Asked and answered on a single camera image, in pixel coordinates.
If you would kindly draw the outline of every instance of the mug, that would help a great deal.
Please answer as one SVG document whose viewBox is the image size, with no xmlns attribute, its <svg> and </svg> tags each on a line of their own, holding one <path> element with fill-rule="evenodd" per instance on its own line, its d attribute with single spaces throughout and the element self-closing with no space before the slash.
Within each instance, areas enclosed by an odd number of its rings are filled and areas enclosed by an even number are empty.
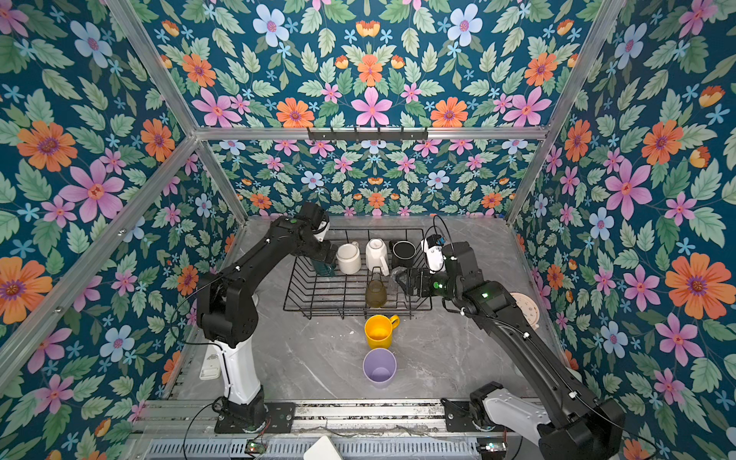
<svg viewBox="0 0 736 460">
<path fill-rule="evenodd" d="M 389 299 L 386 286 L 381 280 L 371 280 L 366 286 L 366 305 L 369 308 L 381 308 Z"/>
<path fill-rule="evenodd" d="M 391 318 L 384 315 L 371 316 L 368 321 L 366 321 L 365 326 L 368 346 L 373 349 L 390 347 L 394 329 L 396 329 L 400 322 L 401 320 L 397 315 L 394 315 Z"/>
<path fill-rule="evenodd" d="M 411 268 L 414 265 L 414 256 L 417 254 L 417 247 L 410 241 L 390 241 L 391 247 L 391 268 L 395 269 L 399 266 Z"/>
<path fill-rule="evenodd" d="M 363 374 L 376 388 L 386 388 L 397 368 L 396 356 L 385 348 L 370 350 L 363 359 Z"/>
<path fill-rule="evenodd" d="M 337 266 L 346 275 L 358 273 L 361 269 L 361 251 L 358 242 L 346 243 L 337 249 Z"/>
<path fill-rule="evenodd" d="M 380 268 L 383 276 L 389 276 L 389 250 L 382 239 L 374 238 L 366 244 L 366 265 L 368 272 L 373 273 L 374 268 Z"/>
</svg>

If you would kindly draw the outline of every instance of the pink flower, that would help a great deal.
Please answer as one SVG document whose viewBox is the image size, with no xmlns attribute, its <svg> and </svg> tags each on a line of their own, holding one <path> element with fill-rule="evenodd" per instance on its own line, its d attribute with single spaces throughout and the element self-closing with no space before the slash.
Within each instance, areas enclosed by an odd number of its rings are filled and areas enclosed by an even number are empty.
<svg viewBox="0 0 736 460">
<path fill-rule="evenodd" d="M 698 335 L 697 326 L 685 325 L 680 329 L 680 320 L 672 313 L 667 316 L 667 323 L 670 326 L 669 328 L 663 323 L 654 326 L 658 333 L 666 337 L 659 343 L 661 351 L 669 353 L 675 350 L 675 358 L 682 366 L 687 364 L 688 353 L 696 358 L 705 356 L 703 350 L 696 343 L 690 341 Z"/>
<path fill-rule="evenodd" d="M 170 206 L 164 206 L 163 209 L 166 210 L 164 220 L 166 220 L 172 227 L 182 221 L 180 217 L 182 211 L 180 209 L 177 209 L 177 206 L 175 204 L 172 203 Z"/>
<path fill-rule="evenodd" d="M 122 173 L 122 169 L 127 166 L 123 160 L 120 159 L 120 151 L 116 150 L 113 152 L 110 149 L 105 149 L 105 156 L 100 157 L 99 160 L 106 164 L 105 172 L 115 172 L 115 174 Z"/>
<path fill-rule="evenodd" d="M 132 413 L 128 417 L 128 422 L 135 423 L 136 420 L 138 420 L 144 415 L 145 408 L 146 408 L 146 401 L 141 401 L 138 404 L 133 404 L 133 407 L 130 408 L 130 411 Z"/>
<path fill-rule="evenodd" d="M 529 124 L 535 125 L 542 121 L 542 117 L 537 113 L 539 110 L 544 110 L 550 106 L 552 101 L 550 99 L 542 99 L 542 87 L 537 86 L 529 93 L 529 98 L 525 98 L 520 94 L 517 94 L 513 98 L 514 107 L 517 110 L 509 110 L 509 112 L 503 116 L 506 121 L 516 120 L 514 126 L 520 127 L 525 126 L 528 121 Z"/>
<path fill-rule="evenodd" d="M 706 19 L 711 19 L 718 12 L 718 5 L 714 5 L 712 0 L 693 0 L 693 11 L 688 11 L 680 16 L 680 24 L 685 27 L 680 31 L 680 38 L 683 38 L 689 32 L 693 35 L 699 35 L 703 29 L 703 23 Z"/>
<path fill-rule="evenodd" d="M 606 172 L 608 174 L 611 174 L 612 171 L 618 172 L 618 169 L 620 168 L 619 164 L 622 161 L 623 161 L 623 155 L 621 154 L 621 149 L 616 149 L 613 152 L 609 150 L 608 160 L 603 162 L 603 166 L 607 167 L 608 169 L 606 170 Z"/>
<path fill-rule="evenodd" d="M 329 83 L 325 83 L 322 95 L 325 97 L 325 102 L 332 101 L 335 104 L 337 104 L 337 98 L 342 97 L 342 93 L 337 90 L 337 85 L 330 86 Z"/>
<path fill-rule="evenodd" d="M 411 6 L 414 7 L 415 10 L 419 10 L 419 8 L 422 7 L 422 0 L 402 0 L 402 3 L 404 3 L 404 5 L 411 3 Z"/>
<path fill-rule="evenodd" d="M 92 277 L 87 288 L 85 288 L 85 291 L 74 299 L 74 310 L 77 312 L 82 311 L 85 305 L 87 305 L 88 300 L 91 300 L 92 302 L 99 300 L 99 291 L 93 288 L 99 286 L 101 282 L 102 277 L 100 275 L 94 275 Z"/>
<path fill-rule="evenodd" d="M 501 113 L 506 113 L 506 109 L 510 109 L 511 107 L 514 106 L 513 98 L 503 93 L 498 99 L 494 99 L 493 104 L 495 104 L 493 111 L 501 112 Z"/>
<path fill-rule="evenodd" d="M 619 170 L 621 178 L 609 177 L 606 179 L 606 187 L 610 191 L 616 192 L 608 198 L 606 209 L 616 209 L 618 205 L 621 205 L 621 215 L 624 219 L 629 220 L 634 214 L 632 200 L 640 205 L 649 203 L 651 201 L 649 190 L 644 187 L 637 187 L 637 185 L 649 178 L 650 171 L 651 166 L 649 165 L 639 166 L 634 175 L 631 175 L 631 162 L 624 159 Z"/>
<path fill-rule="evenodd" d="M 639 311 L 646 310 L 646 301 L 648 300 L 654 305 L 659 305 L 661 302 L 657 293 L 652 291 L 659 285 L 659 278 L 651 275 L 647 278 L 644 276 L 644 267 L 639 265 L 636 269 L 636 277 L 631 273 L 624 273 L 623 279 L 630 285 L 631 288 L 627 288 L 623 293 L 623 296 L 627 299 L 637 299 L 637 307 Z"/>
<path fill-rule="evenodd" d="M 452 139 L 450 140 L 450 150 L 456 150 L 458 155 L 462 155 L 466 150 L 473 150 L 472 139 Z"/>
<path fill-rule="evenodd" d="M 168 184 L 166 184 L 163 187 L 163 195 L 167 197 L 170 193 L 174 195 L 179 194 L 179 189 L 177 188 L 177 184 L 180 183 L 182 180 L 179 177 L 173 176 Z"/>
<path fill-rule="evenodd" d="M 327 157 L 327 152 L 334 152 L 335 146 L 330 145 L 330 141 L 307 141 L 307 145 L 311 145 L 309 153 L 312 155 L 319 153 L 322 158 Z"/>
<path fill-rule="evenodd" d="M 332 4 L 332 0 L 312 0 L 312 7 L 315 10 L 319 11 L 319 8 L 322 6 L 323 3 L 329 5 Z"/>
<path fill-rule="evenodd" d="M 11 10 L 10 8 L 13 8 L 11 0 L 0 0 L 0 32 L 7 35 L 15 30 L 27 37 L 28 32 L 21 22 L 27 22 L 28 16 L 20 10 Z"/>
<path fill-rule="evenodd" d="M 665 369 L 664 374 L 658 370 L 654 371 L 654 377 L 658 380 L 654 384 L 654 389 L 664 394 L 667 404 L 671 405 L 673 401 L 677 401 L 678 404 L 685 404 L 685 398 L 680 394 L 685 389 L 685 384 L 679 380 L 672 380 L 672 371 L 669 367 Z"/>
<path fill-rule="evenodd" d="M 562 186 L 562 194 L 574 195 L 575 187 L 580 183 L 578 175 L 578 167 L 574 166 L 570 169 L 569 166 L 565 167 L 565 175 L 559 178 L 559 183 L 564 184 Z"/>
<path fill-rule="evenodd" d="M 273 158 L 271 155 L 268 156 L 266 159 L 266 165 L 268 165 L 269 169 L 273 169 L 276 172 L 279 172 L 281 168 L 283 168 L 283 163 L 281 163 L 281 158 L 276 157 Z"/>
<path fill-rule="evenodd" d="M 565 225 L 570 225 L 570 222 L 573 220 L 573 211 L 575 208 L 570 207 L 567 203 L 565 203 L 565 206 L 562 207 L 562 209 L 559 210 L 559 220 Z"/>
<path fill-rule="evenodd" d="M 299 152 L 299 146 L 296 140 L 293 141 L 274 141 L 276 143 L 276 152 L 283 150 L 287 157 L 291 157 L 292 152 Z"/>
<path fill-rule="evenodd" d="M 240 121 L 243 119 L 237 113 L 232 110 L 228 110 L 230 108 L 229 96 L 220 96 L 217 98 L 217 101 L 215 101 L 215 96 L 205 88 L 201 88 L 199 90 L 199 95 L 204 99 L 204 101 L 195 99 L 191 104 L 197 110 L 207 112 L 207 115 L 205 115 L 205 123 L 207 126 L 215 126 L 220 123 L 221 127 L 229 128 L 232 126 L 230 123 L 231 121 Z"/>
<path fill-rule="evenodd" d="M 38 400 L 36 415 L 49 408 L 49 412 L 56 414 L 61 407 L 61 402 L 74 396 L 74 390 L 67 389 L 74 382 L 74 377 L 67 377 L 61 381 L 58 374 L 54 374 L 49 381 L 49 388 L 39 388 L 34 396 Z"/>
<path fill-rule="evenodd" d="M 82 222 L 89 222 L 97 217 L 97 208 L 103 216 L 112 219 L 118 215 L 123 208 L 123 202 L 118 197 L 112 195 L 123 189 L 125 184 L 119 177 L 111 177 L 105 180 L 105 166 L 100 161 L 93 161 L 90 166 L 90 178 L 83 169 L 72 166 L 69 168 L 71 176 L 82 187 L 76 185 L 67 185 L 61 189 L 59 196 L 72 202 L 80 202 L 85 200 L 81 208 L 79 208 L 79 217 Z"/>
<path fill-rule="evenodd" d="M 66 226 L 66 221 L 77 220 L 77 216 L 71 212 L 74 209 L 74 203 L 64 203 L 62 197 L 58 195 L 54 197 L 53 203 L 43 202 L 41 203 L 41 207 L 48 211 L 43 217 L 43 220 L 46 222 L 56 220 L 56 224 L 61 228 Z"/>
<path fill-rule="evenodd" d="M 565 330 L 567 329 L 567 318 L 565 318 L 565 314 L 562 312 L 559 312 L 557 314 L 557 319 L 554 320 L 554 322 L 557 323 L 560 329 Z"/>
<path fill-rule="evenodd" d="M 197 157 L 196 153 L 193 153 L 189 155 L 189 158 L 187 158 L 186 163 L 184 163 L 184 172 L 186 175 L 191 175 L 192 172 L 198 172 L 199 168 L 197 167 L 197 160 L 199 160 L 199 157 Z"/>
<path fill-rule="evenodd" d="M 682 218 L 686 218 L 687 220 L 691 220 L 695 218 L 695 213 L 692 212 L 690 209 L 695 206 L 695 204 L 698 202 L 695 198 L 690 198 L 688 200 L 685 199 L 685 192 L 681 191 L 679 195 L 677 195 L 677 201 L 674 199 L 668 199 L 667 200 L 667 206 L 670 208 L 665 213 L 665 217 L 667 219 L 675 219 L 675 223 L 679 227 L 680 224 L 682 224 Z"/>
<path fill-rule="evenodd" d="M 552 292 L 552 288 L 550 288 L 549 285 L 545 286 L 544 281 L 542 281 L 542 277 L 539 276 L 539 270 L 537 270 L 537 276 L 532 277 L 534 278 L 534 281 L 537 282 L 537 291 L 539 292 L 539 296 L 542 298 L 542 304 L 545 306 L 545 308 L 551 310 L 552 304 L 547 297 L 549 297 L 550 292 Z"/>
<path fill-rule="evenodd" d="M 250 113 L 250 101 L 245 99 L 243 100 L 243 96 L 240 94 L 236 97 L 230 96 L 230 108 L 231 109 L 238 109 L 238 113 L 243 115 L 244 113 Z"/>
<path fill-rule="evenodd" d="M 414 158 L 409 160 L 409 157 L 404 155 L 404 158 L 397 161 L 396 164 L 399 165 L 399 171 L 403 171 L 406 173 L 417 167 L 417 165 L 414 164 L 414 161 Z"/>
<path fill-rule="evenodd" d="M 389 117 L 387 117 L 386 114 L 383 112 L 390 109 L 393 105 L 393 102 L 389 101 L 388 99 L 383 99 L 379 101 L 378 91 L 372 86 L 366 89 L 365 97 L 365 102 L 357 100 L 350 103 L 354 109 L 356 109 L 358 112 L 362 112 L 355 120 L 355 124 L 357 124 L 358 126 L 363 126 L 365 124 L 368 124 L 368 122 L 370 121 L 371 127 L 375 127 L 376 122 L 384 126 L 387 125 L 389 123 Z"/>
<path fill-rule="evenodd" d="M 439 152 L 439 149 L 437 146 L 441 143 L 439 139 L 427 139 L 426 141 L 422 142 L 421 144 L 417 144 L 414 146 L 415 152 L 421 152 L 422 157 L 426 158 L 427 155 L 430 153 L 437 153 Z"/>
<path fill-rule="evenodd" d="M 111 288 L 118 290 L 119 296 L 124 296 L 125 291 L 133 292 L 133 283 L 138 279 L 137 276 L 133 276 L 130 270 L 125 270 L 125 273 L 115 273 L 115 279 L 117 281 L 113 283 Z"/>
<path fill-rule="evenodd" d="M 56 345 L 59 342 L 64 342 L 71 335 L 70 328 L 59 329 L 52 335 L 46 337 L 46 340 L 38 345 L 38 348 L 33 353 L 33 356 L 28 360 L 28 372 L 35 374 L 46 360 L 46 356 L 49 359 L 61 359 L 64 357 L 64 347 Z"/>
<path fill-rule="evenodd" d="M 420 90 L 419 88 L 417 88 L 417 84 L 416 83 L 412 83 L 411 86 L 404 85 L 404 92 L 401 93 L 401 97 L 405 97 L 406 98 L 406 103 L 408 104 L 411 101 L 418 101 L 419 100 L 419 97 L 418 96 L 421 93 L 422 93 L 422 90 Z"/>
<path fill-rule="evenodd" d="M 602 266 L 599 266 L 598 273 L 599 275 L 593 275 L 593 279 L 598 282 L 598 285 L 595 288 L 599 291 L 603 291 L 605 295 L 611 294 L 611 288 L 616 287 L 616 283 L 611 279 L 613 277 L 613 272 L 607 272 Z"/>
<path fill-rule="evenodd" d="M 470 171 L 483 167 L 483 158 L 481 158 L 481 154 L 477 154 L 475 157 L 469 157 L 467 167 L 470 168 Z"/>
<path fill-rule="evenodd" d="M 342 155 L 339 160 L 335 160 L 335 171 L 339 170 L 342 173 L 352 171 L 353 167 L 351 164 L 353 164 L 353 162 L 348 160 L 345 155 Z"/>
<path fill-rule="evenodd" d="M 562 156 L 562 147 L 559 147 L 558 149 L 552 147 L 552 150 L 547 154 L 547 157 L 545 160 L 547 161 L 547 172 L 551 172 L 554 176 L 557 174 L 557 168 L 562 166 L 562 160 L 560 160 L 560 157 Z"/>
</svg>

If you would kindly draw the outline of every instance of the dish rack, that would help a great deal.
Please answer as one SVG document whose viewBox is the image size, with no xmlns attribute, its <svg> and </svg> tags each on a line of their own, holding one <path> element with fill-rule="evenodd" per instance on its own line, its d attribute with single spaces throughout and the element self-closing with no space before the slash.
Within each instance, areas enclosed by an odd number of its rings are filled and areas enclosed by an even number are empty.
<svg viewBox="0 0 736 460">
<path fill-rule="evenodd" d="M 432 299 L 405 295 L 400 288 L 388 289 L 389 276 L 383 276 L 379 268 L 373 273 L 366 267 L 365 248 L 368 241 L 374 238 L 382 239 L 386 245 L 391 240 L 407 240 L 419 248 L 424 239 L 424 230 L 407 227 L 382 228 L 331 228 L 325 239 L 333 245 L 340 246 L 352 241 L 358 242 L 361 251 L 361 269 L 353 275 L 340 272 L 335 263 L 335 275 L 332 277 L 319 276 L 307 257 L 297 257 L 294 268 L 289 277 L 289 287 L 284 299 L 284 311 L 299 311 L 311 319 L 313 316 L 363 316 L 368 318 L 374 314 L 387 316 L 399 315 L 412 318 L 419 311 L 432 309 Z M 388 264 L 391 266 L 392 254 L 389 251 Z M 414 255 L 414 267 L 426 266 L 424 252 L 417 250 Z M 371 279 L 381 279 L 388 289 L 388 300 L 382 308 L 370 308 L 366 305 L 365 291 Z"/>
</svg>

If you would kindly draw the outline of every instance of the white mug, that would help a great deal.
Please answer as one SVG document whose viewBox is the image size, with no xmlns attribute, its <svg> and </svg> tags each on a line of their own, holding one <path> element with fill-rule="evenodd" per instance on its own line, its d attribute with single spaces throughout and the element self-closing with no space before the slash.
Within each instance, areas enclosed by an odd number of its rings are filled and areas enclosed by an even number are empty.
<svg viewBox="0 0 736 460">
<path fill-rule="evenodd" d="M 373 269 L 379 267 L 383 276 L 389 276 L 389 249 L 382 239 L 374 238 L 368 241 L 366 245 L 366 265 L 368 272 L 373 273 Z"/>
<path fill-rule="evenodd" d="M 361 250 L 358 242 L 346 243 L 337 249 L 337 266 L 346 275 L 358 273 L 361 269 Z"/>
</svg>

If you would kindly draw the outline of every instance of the wallpaper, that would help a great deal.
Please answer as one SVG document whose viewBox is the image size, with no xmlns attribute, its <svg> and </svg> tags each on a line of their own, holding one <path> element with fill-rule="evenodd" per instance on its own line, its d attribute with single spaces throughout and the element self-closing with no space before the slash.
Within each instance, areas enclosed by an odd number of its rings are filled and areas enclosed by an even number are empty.
<svg viewBox="0 0 736 460">
<path fill-rule="evenodd" d="M 248 213 L 292 213 L 304 200 L 330 213 L 503 217 L 536 141 L 221 141 L 213 150 Z"/>
<path fill-rule="evenodd" d="M 0 74 L 2 343 L 182 134 L 95 1 L 0 1 Z"/>
<path fill-rule="evenodd" d="M 166 186 L 0 400 L 0 458 L 115 460 L 196 321 L 188 298 L 235 238 L 193 161 Z M 27 263 L 3 257 L 8 267 Z"/>
<path fill-rule="evenodd" d="M 622 15 L 515 222 L 571 367 L 626 410 L 627 460 L 736 456 L 735 14 Z"/>
<path fill-rule="evenodd" d="M 152 1 L 146 27 L 202 126 L 522 127 L 547 122 L 600 4 Z"/>
</svg>

